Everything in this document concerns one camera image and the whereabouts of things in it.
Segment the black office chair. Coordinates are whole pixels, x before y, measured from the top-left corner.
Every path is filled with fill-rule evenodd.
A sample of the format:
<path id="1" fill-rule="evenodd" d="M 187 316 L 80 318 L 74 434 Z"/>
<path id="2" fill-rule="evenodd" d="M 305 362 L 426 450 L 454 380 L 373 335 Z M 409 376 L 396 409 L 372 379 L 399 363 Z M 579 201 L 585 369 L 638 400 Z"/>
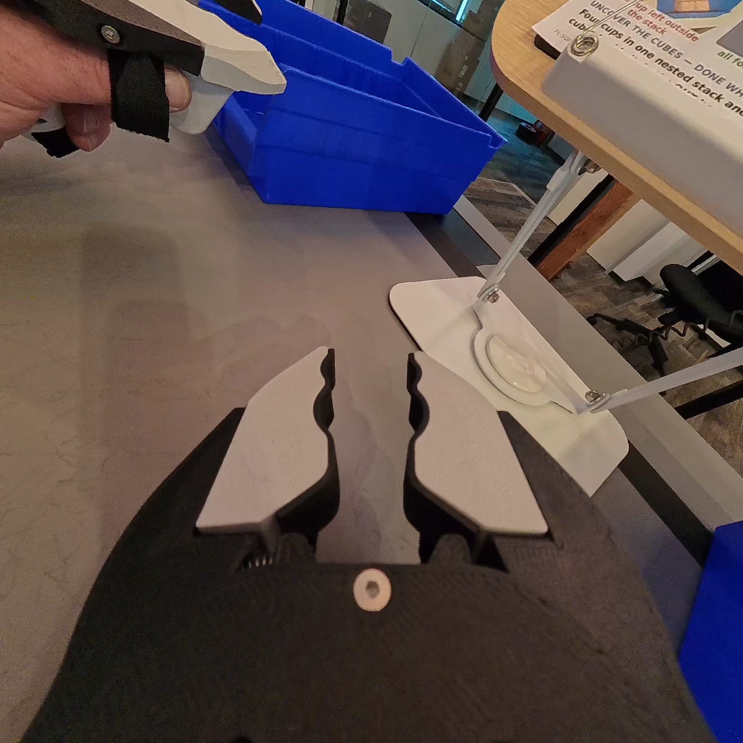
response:
<path id="1" fill-rule="evenodd" d="M 733 307 L 729 308 L 713 291 L 711 279 L 705 279 L 703 274 L 695 274 L 689 267 L 678 264 L 663 267 L 660 278 L 664 286 L 656 293 L 660 295 L 666 312 L 658 317 L 657 327 L 647 328 L 634 320 L 614 318 L 603 313 L 588 316 L 587 322 L 596 326 L 602 321 L 627 334 L 631 339 L 620 340 L 620 353 L 636 348 L 647 349 L 652 366 L 661 377 L 666 375 L 665 365 L 668 362 L 664 342 L 672 334 L 684 337 L 692 326 L 703 334 L 710 330 L 728 343 L 715 356 L 741 348 L 741 293 L 731 299 Z"/>

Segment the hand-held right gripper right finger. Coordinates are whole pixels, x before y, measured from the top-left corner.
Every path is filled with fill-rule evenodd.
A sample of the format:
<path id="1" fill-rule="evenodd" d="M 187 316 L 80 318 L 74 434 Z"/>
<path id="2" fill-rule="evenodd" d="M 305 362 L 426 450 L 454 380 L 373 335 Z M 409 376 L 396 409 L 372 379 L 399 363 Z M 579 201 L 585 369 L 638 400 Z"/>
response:
<path id="1" fill-rule="evenodd" d="M 542 538 L 548 525 L 496 408 L 474 386 L 422 351 L 409 354 L 412 436 L 404 470 L 404 514 L 421 563 L 443 537 L 464 540 L 488 563 L 495 536 Z"/>

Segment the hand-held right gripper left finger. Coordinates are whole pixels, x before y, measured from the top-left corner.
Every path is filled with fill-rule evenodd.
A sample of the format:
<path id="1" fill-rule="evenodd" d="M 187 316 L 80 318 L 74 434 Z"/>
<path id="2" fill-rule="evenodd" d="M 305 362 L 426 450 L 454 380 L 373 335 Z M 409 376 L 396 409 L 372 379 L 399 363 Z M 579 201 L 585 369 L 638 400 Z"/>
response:
<path id="1" fill-rule="evenodd" d="M 250 534 L 276 552 L 284 534 L 317 548 L 339 509 L 330 425 L 335 351 L 321 346 L 248 401 L 195 527 L 200 534 Z"/>

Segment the grey desk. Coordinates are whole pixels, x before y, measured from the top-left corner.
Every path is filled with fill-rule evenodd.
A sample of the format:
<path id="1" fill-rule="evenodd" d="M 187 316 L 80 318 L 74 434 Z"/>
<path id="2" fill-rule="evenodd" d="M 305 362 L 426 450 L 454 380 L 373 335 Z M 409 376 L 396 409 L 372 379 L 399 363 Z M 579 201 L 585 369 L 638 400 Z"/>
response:
<path id="1" fill-rule="evenodd" d="M 270 206 L 217 135 L 2 152 L 2 741 L 715 741 L 602 511 L 505 428 L 548 525 L 491 562 L 404 514 L 400 283 L 438 220 Z M 196 520 L 248 401 L 326 346 L 313 550 Z"/>

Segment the printed instruction sheet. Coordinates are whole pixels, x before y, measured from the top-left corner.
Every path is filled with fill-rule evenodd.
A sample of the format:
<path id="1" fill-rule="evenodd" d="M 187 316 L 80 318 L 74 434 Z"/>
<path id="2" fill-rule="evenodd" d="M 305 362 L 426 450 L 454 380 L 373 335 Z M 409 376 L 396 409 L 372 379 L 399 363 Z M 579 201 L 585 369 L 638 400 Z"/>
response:
<path id="1" fill-rule="evenodd" d="M 590 88 L 741 126 L 741 21 L 738 1 L 572 1 L 531 30 L 571 36 L 561 54 Z"/>

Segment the blue plastic bin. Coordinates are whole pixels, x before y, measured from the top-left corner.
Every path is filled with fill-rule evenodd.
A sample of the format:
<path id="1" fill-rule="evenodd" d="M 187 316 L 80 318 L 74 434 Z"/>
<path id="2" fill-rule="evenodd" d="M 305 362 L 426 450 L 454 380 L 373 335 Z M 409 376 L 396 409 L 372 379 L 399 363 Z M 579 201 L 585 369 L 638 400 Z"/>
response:
<path id="1" fill-rule="evenodd" d="M 712 536 L 679 664 L 720 742 L 742 741 L 742 522 Z"/>
<path id="2" fill-rule="evenodd" d="M 261 24 L 199 4 L 286 79 L 235 92 L 212 122 L 265 203 L 445 215 L 506 144 L 410 58 L 294 2 L 259 5 Z"/>

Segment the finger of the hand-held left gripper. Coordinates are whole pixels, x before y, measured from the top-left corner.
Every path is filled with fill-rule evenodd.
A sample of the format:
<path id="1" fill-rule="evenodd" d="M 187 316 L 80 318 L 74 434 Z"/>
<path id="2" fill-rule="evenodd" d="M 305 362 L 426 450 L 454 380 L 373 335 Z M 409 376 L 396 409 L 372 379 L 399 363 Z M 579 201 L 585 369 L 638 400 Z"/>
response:
<path id="1" fill-rule="evenodd" d="M 200 9 L 219 17 L 240 18 L 253 24 L 262 24 L 263 12 L 257 1 L 200 1 Z"/>
<path id="2" fill-rule="evenodd" d="M 162 50 L 154 55 L 184 75 L 192 96 L 284 91 L 284 75 L 265 46 L 199 2 L 133 1 L 131 5 L 141 17 L 137 25 L 185 46 L 185 51 Z"/>

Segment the white lamp stand base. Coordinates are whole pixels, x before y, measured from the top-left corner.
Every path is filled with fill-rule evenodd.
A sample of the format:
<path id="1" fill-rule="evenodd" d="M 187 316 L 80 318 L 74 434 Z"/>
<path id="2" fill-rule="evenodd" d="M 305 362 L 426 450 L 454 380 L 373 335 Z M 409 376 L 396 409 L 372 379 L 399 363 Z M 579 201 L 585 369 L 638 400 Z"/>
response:
<path id="1" fill-rule="evenodd" d="M 540 204 L 551 204 L 586 160 L 576 153 Z M 500 286 L 526 232 L 483 283 L 472 276 L 400 283 L 389 302 L 420 351 L 474 386 L 504 424 L 506 413 L 516 413 L 536 452 L 549 454 L 592 495 L 619 463 L 616 445 L 627 442 L 610 410 L 741 366 L 741 350 L 632 389 L 589 390 Z"/>

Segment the white stand with instruction board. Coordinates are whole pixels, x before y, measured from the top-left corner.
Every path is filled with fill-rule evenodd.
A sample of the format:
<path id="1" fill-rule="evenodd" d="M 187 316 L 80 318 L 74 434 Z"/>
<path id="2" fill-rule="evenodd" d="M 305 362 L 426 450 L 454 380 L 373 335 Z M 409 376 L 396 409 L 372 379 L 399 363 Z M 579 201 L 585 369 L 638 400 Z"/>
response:
<path id="1" fill-rule="evenodd" d="M 534 47 L 565 2 L 506 2 L 491 36 L 497 83 L 585 158 L 741 273 L 741 126 L 632 102 Z"/>

